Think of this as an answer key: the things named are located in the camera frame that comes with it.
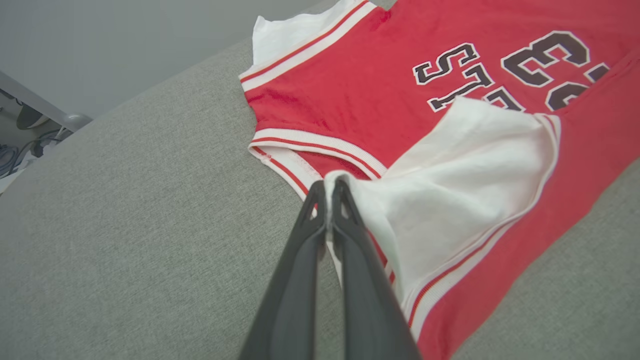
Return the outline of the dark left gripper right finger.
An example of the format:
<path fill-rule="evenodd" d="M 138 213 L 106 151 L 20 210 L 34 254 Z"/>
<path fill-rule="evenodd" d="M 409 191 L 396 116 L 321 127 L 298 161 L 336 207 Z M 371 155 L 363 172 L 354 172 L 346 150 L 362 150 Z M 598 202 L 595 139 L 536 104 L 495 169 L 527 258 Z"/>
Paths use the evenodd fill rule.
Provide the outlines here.
<path fill-rule="evenodd" d="M 349 185 L 331 194 L 331 228 L 342 258 L 345 360 L 422 360 Z"/>

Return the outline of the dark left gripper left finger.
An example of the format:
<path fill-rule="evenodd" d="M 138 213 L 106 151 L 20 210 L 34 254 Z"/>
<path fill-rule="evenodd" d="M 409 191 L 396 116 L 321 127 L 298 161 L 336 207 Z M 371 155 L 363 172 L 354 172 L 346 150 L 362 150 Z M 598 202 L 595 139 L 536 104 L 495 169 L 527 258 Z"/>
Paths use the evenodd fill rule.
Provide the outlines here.
<path fill-rule="evenodd" d="M 314 360 L 318 263 L 326 247 L 326 193 L 311 185 L 238 360 Z"/>

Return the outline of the red white varsity garment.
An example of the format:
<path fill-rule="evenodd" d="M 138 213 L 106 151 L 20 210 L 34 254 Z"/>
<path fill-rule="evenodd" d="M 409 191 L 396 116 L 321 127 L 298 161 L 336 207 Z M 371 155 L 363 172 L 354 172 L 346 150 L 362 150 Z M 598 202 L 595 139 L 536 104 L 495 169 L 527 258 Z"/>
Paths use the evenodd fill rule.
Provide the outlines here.
<path fill-rule="evenodd" d="M 339 0 L 252 43 L 249 152 L 349 182 L 425 360 L 640 158 L 640 0 Z"/>

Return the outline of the grey fabric sofa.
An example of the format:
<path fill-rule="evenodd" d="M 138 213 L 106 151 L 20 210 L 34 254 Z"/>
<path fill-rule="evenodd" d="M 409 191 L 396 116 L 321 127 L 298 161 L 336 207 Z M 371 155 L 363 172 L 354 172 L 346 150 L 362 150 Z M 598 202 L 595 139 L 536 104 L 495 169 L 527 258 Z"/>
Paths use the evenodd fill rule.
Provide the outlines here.
<path fill-rule="evenodd" d="M 249 151 L 252 38 L 0 195 L 0 360 L 238 357 L 306 198 Z M 640 360 L 640 158 L 450 360 Z"/>

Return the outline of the grey metal partition foot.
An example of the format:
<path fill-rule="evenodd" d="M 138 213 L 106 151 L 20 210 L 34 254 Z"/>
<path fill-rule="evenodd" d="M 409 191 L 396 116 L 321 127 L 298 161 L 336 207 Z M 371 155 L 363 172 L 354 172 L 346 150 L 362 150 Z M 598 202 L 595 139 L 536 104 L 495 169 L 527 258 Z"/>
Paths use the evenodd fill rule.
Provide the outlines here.
<path fill-rule="evenodd" d="M 86 125 L 89 125 L 94 119 L 91 116 L 80 112 L 72 112 L 65 114 L 60 122 L 61 127 L 69 130 L 70 132 L 77 132 Z"/>

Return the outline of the white partition board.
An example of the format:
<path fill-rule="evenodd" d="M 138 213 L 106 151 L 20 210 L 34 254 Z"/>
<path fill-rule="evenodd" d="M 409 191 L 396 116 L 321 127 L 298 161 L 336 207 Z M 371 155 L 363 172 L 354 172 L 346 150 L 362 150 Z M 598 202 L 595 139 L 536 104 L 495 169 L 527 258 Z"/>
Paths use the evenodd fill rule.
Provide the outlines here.
<path fill-rule="evenodd" d="M 0 89 L 50 117 L 102 116 L 249 39 L 259 16 L 336 0 L 0 0 Z"/>

